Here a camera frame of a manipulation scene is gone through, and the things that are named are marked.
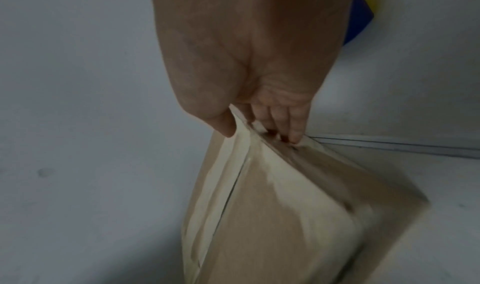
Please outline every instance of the skin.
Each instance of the skin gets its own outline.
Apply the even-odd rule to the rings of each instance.
[[[153,0],[181,107],[230,137],[236,106],[284,141],[305,133],[342,46],[351,0]]]

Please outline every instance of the cardboard box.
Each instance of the cardboard box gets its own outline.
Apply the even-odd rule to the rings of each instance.
[[[182,227],[186,284],[360,284],[426,206],[304,137],[214,133]]]

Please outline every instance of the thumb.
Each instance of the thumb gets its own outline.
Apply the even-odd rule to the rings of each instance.
[[[235,117],[230,109],[226,109],[220,115],[217,115],[213,118],[204,119],[203,121],[205,121],[215,130],[219,131],[225,137],[232,137],[237,130]]]

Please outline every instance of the finger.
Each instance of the finger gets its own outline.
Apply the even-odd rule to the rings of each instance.
[[[212,128],[219,131],[225,137],[231,137],[237,130],[237,124],[235,123],[235,117],[230,111],[226,109],[223,113],[210,119],[204,119],[207,124]]]
[[[240,112],[245,116],[246,121],[249,123],[255,121],[255,115],[252,111],[250,104],[233,104]]]
[[[270,107],[270,113],[280,133],[281,140],[288,143],[290,129],[289,109],[283,106],[274,106]]]
[[[251,105],[251,110],[255,115],[255,118],[261,122],[263,127],[270,133],[277,133],[277,127],[275,122],[270,114],[270,108],[264,105]]]
[[[288,137],[291,143],[297,144],[305,134],[307,128],[307,120],[310,113],[310,103],[298,106],[290,107],[290,131]]]

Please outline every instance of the blue object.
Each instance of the blue object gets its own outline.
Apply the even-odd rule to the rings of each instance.
[[[346,45],[360,34],[373,18],[374,13],[365,0],[353,0],[351,3],[350,20],[343,45]]]

